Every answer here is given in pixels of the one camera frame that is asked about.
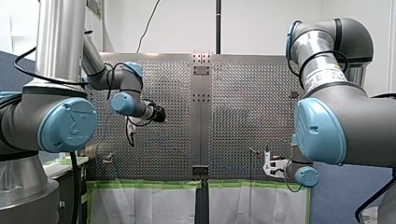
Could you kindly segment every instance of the green tape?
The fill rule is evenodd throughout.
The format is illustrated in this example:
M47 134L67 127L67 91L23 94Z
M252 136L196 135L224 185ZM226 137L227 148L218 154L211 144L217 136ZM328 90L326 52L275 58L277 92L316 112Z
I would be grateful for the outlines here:
M255 187L263 189L288 189L285 183L274 182L274 181L262 181L262 180L208 180L210 189L227 189L227 188L242 188L242 187ZM300 185L290 183L291 189L298 189Z
M105 180L88 181L91 189L199 189L201 181Z

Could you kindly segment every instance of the silver robot arm segment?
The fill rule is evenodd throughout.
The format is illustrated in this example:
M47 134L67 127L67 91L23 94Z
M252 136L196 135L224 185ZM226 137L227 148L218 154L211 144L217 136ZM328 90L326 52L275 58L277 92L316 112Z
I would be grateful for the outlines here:
M346 63L338 57L342 53L351 65L346 73L357 75L350 70L361 70L373 59L365 27L336 19L300 23L291 33L289 60L301 66L306 93L295 110L302 154L329 164L395 166L395 100L368 97L361 88L363 76L346 76L339 64Z
M82 68L96 90L120 90L111 100L113 110L123 116L165 121L165 111L151 101L141 99L143 72L137 63L124 63L121 70L108 70L95 45L84 36Z

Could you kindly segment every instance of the perforated metal panel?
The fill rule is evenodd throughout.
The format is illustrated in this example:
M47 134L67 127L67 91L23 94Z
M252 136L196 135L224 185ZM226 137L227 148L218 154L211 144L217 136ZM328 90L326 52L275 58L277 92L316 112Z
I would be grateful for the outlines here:
M107 91L93 91L92 101L99 114L96 160L90 179L191 178L191 56L105 55L108 63L134 61L144 69L143 98L166 110L167 121L138 127L135 147L128 144L125 118L109 111ZM112 163L103 157L113 153Z
M106 91L94 91L99 142L90 179L191 179L192 166L209 165L209 178L265 179L263 153L290 156L293 108L299 83L283 57L211 55L199 64L192 55L105 54L109 63L142 64L143 97L164 106L165 124L137 129L135 147L125 120L111 115ZM194 74L195 66L209 74ZM114 153L114 161L102 158Z
M298 79L276 56L214 56L211 79L210 177L265 178L268 143L273 155L290 156Z

